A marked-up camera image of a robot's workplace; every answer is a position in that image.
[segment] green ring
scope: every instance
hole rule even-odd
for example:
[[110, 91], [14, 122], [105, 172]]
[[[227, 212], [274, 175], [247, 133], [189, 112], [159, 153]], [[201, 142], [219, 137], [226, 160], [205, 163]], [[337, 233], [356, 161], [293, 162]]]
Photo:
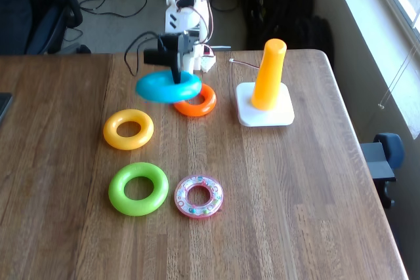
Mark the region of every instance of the green ring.
[[[132, 200], [124, 193], [125, 185], [136, 177], [149, 178], [153, 183], [153, 192], [144, 199]], [[111, 181], [108, 195], [111, 204], [127, 216], [144, 216], [154, 212], [165, 201], [169, 183], [165, 173], [151, 163], [133, 163], [123, 167]]]

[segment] orange peg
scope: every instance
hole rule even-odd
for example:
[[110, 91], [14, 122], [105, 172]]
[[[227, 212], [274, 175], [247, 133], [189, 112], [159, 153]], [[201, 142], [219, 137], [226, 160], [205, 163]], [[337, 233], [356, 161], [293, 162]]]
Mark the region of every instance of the orange peg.
[[286, 43], [281, 39], [271, 39], [265, 43], [257, 82], [251, 97], [252, 105], [258, 110], [268, 111], [276, 106], [286, 50]]

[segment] white base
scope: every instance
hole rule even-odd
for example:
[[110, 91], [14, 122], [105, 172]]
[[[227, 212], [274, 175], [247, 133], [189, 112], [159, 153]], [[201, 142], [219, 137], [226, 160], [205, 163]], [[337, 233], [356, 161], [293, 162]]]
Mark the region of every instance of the white base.
[[261, 111], [251, 103], [255, 82], [241, 83], [236, 87], [238, 118], [243, 126], [287, 126], [295, 119], [289, 89], [284, 83], [280, 85], [277, 105], [273, 110]]

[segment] ring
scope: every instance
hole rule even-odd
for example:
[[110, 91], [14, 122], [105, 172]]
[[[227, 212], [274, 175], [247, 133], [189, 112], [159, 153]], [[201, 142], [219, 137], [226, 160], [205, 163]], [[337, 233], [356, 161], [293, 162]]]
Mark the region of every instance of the ring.
[[199, 77], [186, 71], [180, 74], [181, 82], [176, 85], [170, 71], [149, 73], [137, 81], [136, 91], [142, 98], [159, 103], [176, 103], [197, 96], [201, 90]]
[[[122, 123], [134, 121], [141, 127], [140, 132], [132, 137], [121, 137], [117, 128]], [[113, 114], [104, 125], [104, 138], [109, 145], [120, 150], [137, 149], [153, 135], [153, 121], [146, 113], [139, 110], [123, 110]]]
[[[206, 188], [210, 199], [204, 205], [195, 205], [188, 200], [188, 192], [196, 186]], [[223, 202], [222, 186], [209, 176], [189, 176], [184, 178], [175, 189], [175, 205], [190, 218], [207, 218], [215, 214]]]
[[[146, 177], [153, 183], [153, 192], [144, 199], [132, 200], [124, 194], [128, 181], [136, 177]], [[144, 216], [154, 212], [165, 201], [169, 183], [165, 173], [151, 163], [133, 163], [123, 167], [111, 181], [108, 195], [111, 204], [127, 216]]]
[[181, 114], [192, 117], [199, 117], [211, 112], [216, 106], [215, 91], [208, 85], [202, 84], [200, 95], [204, 97], [204, 102], [198, 105], [190, 104], [186, 101], [181, 101], [173, 104], [174, 107]]

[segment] blue chair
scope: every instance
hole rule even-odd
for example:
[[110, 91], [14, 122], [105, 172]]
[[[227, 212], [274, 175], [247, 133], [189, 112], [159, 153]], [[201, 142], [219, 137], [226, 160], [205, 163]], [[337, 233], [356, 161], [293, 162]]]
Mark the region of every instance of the blue chair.
[[396, 182], [393, 170], [401, 167], [405, 151], [400, 136], [377, 134], [371, 144], [360, 144], [382, 206], [389, 209], [394, 201], [388, 196], [389, 182]]

